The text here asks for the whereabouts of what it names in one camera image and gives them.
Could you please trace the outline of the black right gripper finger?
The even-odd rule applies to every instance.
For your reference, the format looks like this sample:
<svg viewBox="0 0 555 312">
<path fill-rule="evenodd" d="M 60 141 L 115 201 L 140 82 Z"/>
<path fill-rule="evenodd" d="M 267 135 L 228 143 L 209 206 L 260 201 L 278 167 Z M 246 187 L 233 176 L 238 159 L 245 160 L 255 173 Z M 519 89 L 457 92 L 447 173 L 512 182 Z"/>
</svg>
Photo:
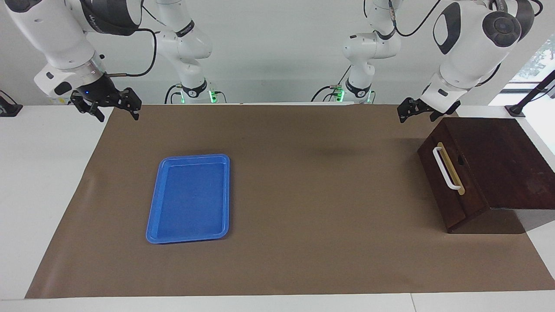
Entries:
<svg viewBox="0 0 555 312">
<path fill-rule="evenodd" d="M 132 88 L 125 88 L 118 93 L 118 108 L 129 112 L 134 120 L 139 119 L 141 100 Z"/>
<path fill-rule="evenodd" d="M 81 114 L 93 115 L 99 122 L 104 122 L 105 115 L 98 109 L 98 102 L 89 103 L 79 92 L 71 94 L 71 103 Z"/>
</svg>

